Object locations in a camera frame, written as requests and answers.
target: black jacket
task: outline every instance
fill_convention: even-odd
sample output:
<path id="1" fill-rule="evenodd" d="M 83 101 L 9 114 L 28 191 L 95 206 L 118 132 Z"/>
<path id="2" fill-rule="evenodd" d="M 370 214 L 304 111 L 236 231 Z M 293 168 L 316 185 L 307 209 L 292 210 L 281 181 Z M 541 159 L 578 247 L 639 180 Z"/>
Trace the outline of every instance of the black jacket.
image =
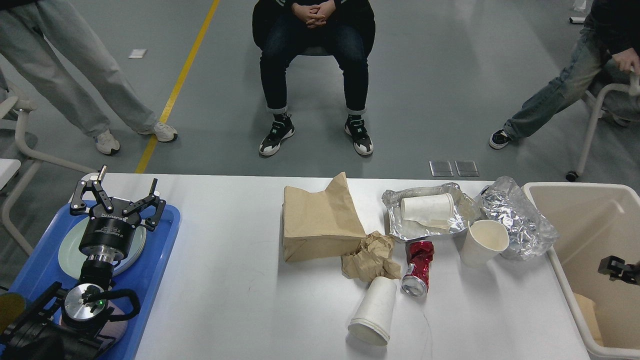
<path id="1" fill-rule="evenodd" d="M 376 22 L 369 0 L 333 0 L 335 11 L 329 21 L 338 21 L 353 26 L 364 41 L 367 55 L 373 48 Z M 253 7 L 253 41 L 262 49 L 269 30 L 281 14 L 291 11 L 291 4 L 319 4 L 323 0 L 259 0 Z"/>
<path id="2" fill-rule="evenodd" d="M 16 6 L 35 3 L 38 0 L 0 0 L 0 10 L 15 8 Z"/>
<path id="3" fill-rule="evenodd" d="M 640 54 L 640 1 L 594 0 L 584 25 L 595 29 L 611 54 L 630 47 Z"/>

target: chair leg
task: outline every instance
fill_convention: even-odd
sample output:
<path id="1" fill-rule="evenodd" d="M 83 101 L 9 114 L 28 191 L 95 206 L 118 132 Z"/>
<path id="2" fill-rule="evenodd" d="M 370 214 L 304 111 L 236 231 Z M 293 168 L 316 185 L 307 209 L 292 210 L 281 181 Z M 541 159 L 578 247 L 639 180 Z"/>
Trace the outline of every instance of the chair leg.
<path id="1" fill-rule="evenodd" d="M 46 161 L 48 163 L 59 165 L 61 167 L 70 168 L 71 170 L 80 171 L 85 174 L 96 172 L 95 169 L 92 169 L 90 167 L 82 166 L 68 160 L 60 159 L 55 156 L 45 154 L 44 152 L 35 151 L 32 148 L 28 147 L 27 143 L 24 140 L 24 134 L 27 131 L 28 120 L 28 111 L 18 111 L 18 123 L 15 125 L 15 144 L 20 152 L 31 158 Z"/>
<path id="2" fill-rule="evenodd" d="M 42 160 L 33 161 L 33 164 L 27 169 L 24 175 L 22 175 L 18 183 L 15 185 L 15 188 L 9 193 L 7 198 L 4 200 L 4 204 L 2 205 L 2 223 L 6 230 L 11 234 L 11 236 L 13 236 L 15 242 L 18 243 L 22 251 L 27 254 L 27 256 L 31 255 L 31 253 L 33 252 L 33 247 L 29 245 L 27 239 L 24 238 L 24 236 L 20 233 L 20 231 L 18 231 L 13 222 L 11 222 L 9 212 L 11 211 L 11 208 L 18 200 L 20 195 L 22 195 L 22 193 L 24 192 L 24 189 L 26 189 L 27 185 L 31 182 L 31 180 L 33 180 L 33 177 L 38 172 L 38 169 L 40 169 L 41 165 Z"/>
<path id="3" fill-rule="evenodd" d="M 584 146 L 582 148 L 582 153 L 580 154 L 578 167 L 574 172 L 567 173 L 567 180 L 572 181 L 569 179 L 570 174 L 572 173 L 575 174 L 575 177 L 577 178 L 581 176 L 584 171 L 584 167 L 586 166 L 586 163 L 587 163 L 587 157 L 589 156 L 589 150 L 591 148 L 591 142 L 593 141 L 593 136 L 595 135 L 595 132 L 596 132 L 596 126 L 598 125 L 598 119 L 599 119 L 600 111 L 602 109 L 602 103 L 604 102 L 604 97 L 610 91 L 616 90 L 616 91 L 627 92 L 628 89 L 629 89 L 629 86 L 623 85 L 623 84 L 608 84 L 607 86 L 602 88 L 602 90 L 598 94 L 598 97 L 596 98 L 595 104 L 593 105 L 593 109 L 591 110 L 591 118 L 589 119 L 589 126 L 587 127 L 587 134 L 584 139 Z"/>

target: white plate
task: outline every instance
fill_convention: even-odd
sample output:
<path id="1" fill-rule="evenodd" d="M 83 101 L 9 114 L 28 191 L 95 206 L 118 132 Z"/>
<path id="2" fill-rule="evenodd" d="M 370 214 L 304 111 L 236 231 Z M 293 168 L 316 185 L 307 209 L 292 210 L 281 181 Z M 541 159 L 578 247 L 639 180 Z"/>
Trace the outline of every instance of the white plate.
<path id="1" fill-rule="evenodd" d="M 86 256 L 78 250 L 78 246 L 80 246 L 80 241 L 82 240 L 82 235 L 84 235 L 84 230 L 86 229 L 87 224 L 89 224 L 89 217 L 82 219 L 82 221 L 71 228 L 62 240 L 58 251 L 58 263 L 60 264 L 60 268 L 74 279 L 80 278 L 80 271 L 82 270 L 82 265 L 86 260 Z M 147 230 L 144 227 L 139 226 L 133 235 L 131 248 L 129 249 L 129 256 L 116 266 L 113 270 L 113 276 L 120 275 L 124 270 L 127 270 L 131 265 L 133 265 L 142 253 L 146 239 Z"/>

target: crumpled aluminum foil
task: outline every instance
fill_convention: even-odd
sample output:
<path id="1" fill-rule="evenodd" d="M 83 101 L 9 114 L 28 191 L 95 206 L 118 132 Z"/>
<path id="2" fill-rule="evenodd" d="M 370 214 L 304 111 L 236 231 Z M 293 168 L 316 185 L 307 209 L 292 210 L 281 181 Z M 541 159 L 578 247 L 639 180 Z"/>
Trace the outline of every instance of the crumpled aluminum foil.
<path id="1" fill-rule="evenodd" d="M 536 209 L 515 180 L 499 177 L 477 197 L 486 216 L 507 228 L 509 247 L 501 254 L 510 260 L 529 260 L 544 254 L 560 237 Z"/>
<path id="2" fill-rule="evenodd" d="M 401 199 L 443 193 L 450 193 L 454 203 L 453 217 L 449 219 L 449 224 L 451 225 L 449 230 L 426 227 L 418 222 L 402 219 Z M 483 216 L 475 200 L 463 193 L 456 183 L 446 183 L 425 188 L 410 188 L 400 192 L 387 190 L 382 194 L 382 203 L 387 207 L 389 215 L 389 234 L 399 241 L 410 241 L 433 235 L 456 234 L 466 230 Z"/>

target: chair caster wheel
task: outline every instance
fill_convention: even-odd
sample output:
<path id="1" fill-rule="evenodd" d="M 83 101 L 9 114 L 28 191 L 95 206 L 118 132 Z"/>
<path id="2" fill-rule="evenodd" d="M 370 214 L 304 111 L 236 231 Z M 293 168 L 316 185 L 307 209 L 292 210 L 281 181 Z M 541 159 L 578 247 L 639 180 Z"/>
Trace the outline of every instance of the chair caster wheel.
<path id="1" fill-rule="evenodd" d="M 564 178 L 570 183 L 572 183 L 578 180 L 578 173 L 576 173 L 575 171 L 569 171 L 568 173 L 566 173 Z"/>

